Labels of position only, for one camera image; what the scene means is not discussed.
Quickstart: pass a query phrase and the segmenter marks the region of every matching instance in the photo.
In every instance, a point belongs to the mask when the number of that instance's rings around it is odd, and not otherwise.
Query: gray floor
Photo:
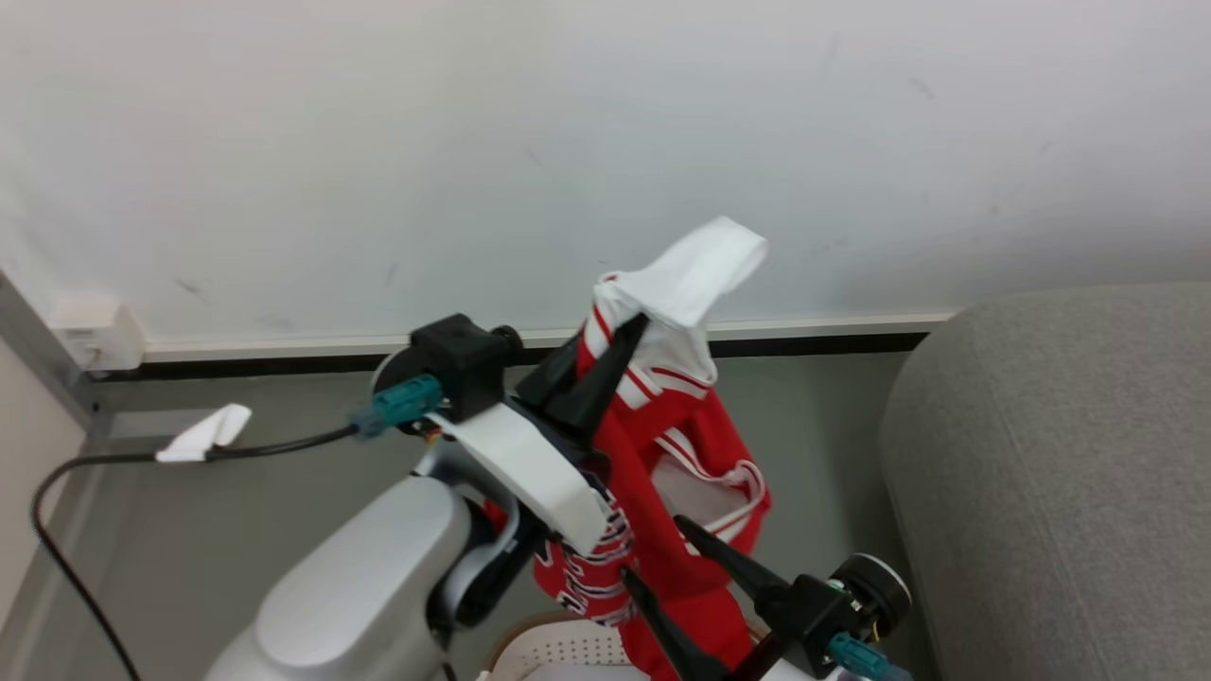
[[[827,576],[850,553],[907,572],[876,457],[883,402],[903,355],[721,360],[719,394],[757,463],[774,510],[756,557],[784,576]],[[366,397],[366,374],[110,385],[119,410],[254,411],[247,442],[292,439],[339,424]],[[137,498],[99,599],[149,681],[200,679],[251,622],[274,582],[375,494],[407,475],[419,443],[390,435],[289,457],[139,474]],[[475,679],[517,618],[553,610],[520,579],[488,622],[454,640],[453,663]],[[936,677],[913,618],[888,642],[918,680]],[[113,652],[90,630],[70,679],[121,681]]]

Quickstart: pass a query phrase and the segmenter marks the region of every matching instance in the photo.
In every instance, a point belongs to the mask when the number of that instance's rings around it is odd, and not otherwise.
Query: laundry basket
[[[748,624],[757,641],[764,631]],[[501,636],[488,670],[478,681],[523,681],[547,664],[630,666],[618,629],[581,619],[570,612],[538,614],[523,619]]]

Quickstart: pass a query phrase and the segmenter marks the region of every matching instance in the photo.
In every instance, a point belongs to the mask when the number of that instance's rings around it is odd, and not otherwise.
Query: white strap
[[[228,405],[177,436],[171,445],[155,454],[163,463],[203,462],[216,446],[225,447],[248,424],[252,410],[243,405]]]

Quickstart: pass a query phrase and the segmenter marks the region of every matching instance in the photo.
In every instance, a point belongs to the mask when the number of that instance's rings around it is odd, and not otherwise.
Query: baseboard
[[[949,313],[930,313],[722,322],[708,325],[707,333],[717,357],[894,353],[912,350],[949,316]],[[574,328],[521,332],[526,342],[521,364],[536,364],[575,332]],[[93,377],[103,382],[179,380],[373,371],[383,357],[407,344],[407,336],[157,342],[149,345],[139,368],[98,372]]]
[[[926,313],[837,319],[728,321],[708,325],[707,332],[711,340],[923,333],[931,331],[953,314]],[[539,349],[557,348],[576,332],[575,328],[520,331],[527,348]],[[148,343],[143,361],[145,364],[165,364],[388,355],[407,344],[407,334],[258,340],[151,340]]]

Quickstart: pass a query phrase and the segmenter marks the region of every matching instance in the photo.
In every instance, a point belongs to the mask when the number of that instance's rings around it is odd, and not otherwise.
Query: black baseboard
[[[876,333],[865,336],[821,336],[814,338],[762,338],[757,340],[712,340],[717,357],[793,357],[800,355],[853,355],[865,353],[907,353],[925,333]],[[530,348],[524,365],[543,361],[551,348]],[[247,378],[304,373],[350,373],[374,371],[386,355],[344,355],[332,357],[277,357],[265,360],[213,360],[197,362],[145,364],[130,371],[96,372],[98,383],[127,380],[189,380],[199,378]]]

